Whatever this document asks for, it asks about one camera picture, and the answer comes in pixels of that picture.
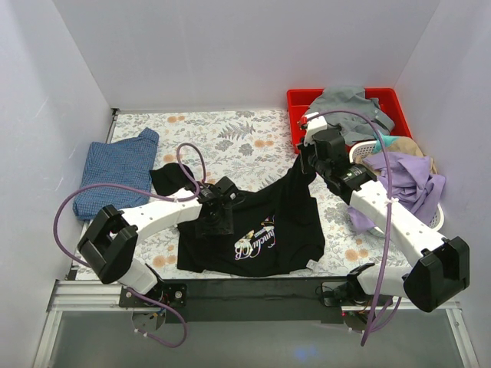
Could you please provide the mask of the black floral print t-shirt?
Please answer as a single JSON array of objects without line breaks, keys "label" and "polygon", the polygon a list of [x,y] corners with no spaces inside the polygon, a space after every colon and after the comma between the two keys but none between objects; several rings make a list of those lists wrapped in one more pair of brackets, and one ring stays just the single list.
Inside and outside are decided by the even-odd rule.
[{"label": "black floral print t-shirt", "polygon": [[325,237],[308,187],[315,177],[303,173],[302,161],[296,159],[281,179],[258,192],[243,191],[232,208],[231,235],[200,237],[196,221],[180,223],[177,268],[266,277],[318,261]]}]

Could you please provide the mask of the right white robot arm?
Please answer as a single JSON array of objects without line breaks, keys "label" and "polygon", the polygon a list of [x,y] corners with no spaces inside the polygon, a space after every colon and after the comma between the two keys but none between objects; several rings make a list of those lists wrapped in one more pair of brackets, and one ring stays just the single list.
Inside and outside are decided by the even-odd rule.
[{"label": "right white robot arm", "polygon": [[377,227],[385,225],[389,239],[407,259],[407,267],[382,268],[368,263],[347,276],[348,298],[367,303],[375,294],[404,297],[431,312],[470,284],[470,248],[460,237],[451,240],[428,227],[394,200],[375,175],[348,158],[338,130],[307,129],[298,144],[305,173],[315,172],[329,191],[366,215]]}]

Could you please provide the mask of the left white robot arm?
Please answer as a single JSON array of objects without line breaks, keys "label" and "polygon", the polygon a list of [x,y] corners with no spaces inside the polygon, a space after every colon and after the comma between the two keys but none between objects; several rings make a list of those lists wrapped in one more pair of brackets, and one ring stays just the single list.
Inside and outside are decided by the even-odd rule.
[{"label": "left white robot arm", "polygon": [[103,207],[77,245],[89,267],[103,284],[118,282],[137,292],[148,307],[162,301],[164,281],[148,265],[134,258],[137,245],[146,238],[191,222],[197,238],[231,235],[232,207],[243,196],[228,177],[215,185],[199,184],[199,195],[191,196],[190,187],[179,189],[170,201],[156,200],[146,205],[117,210]]}]

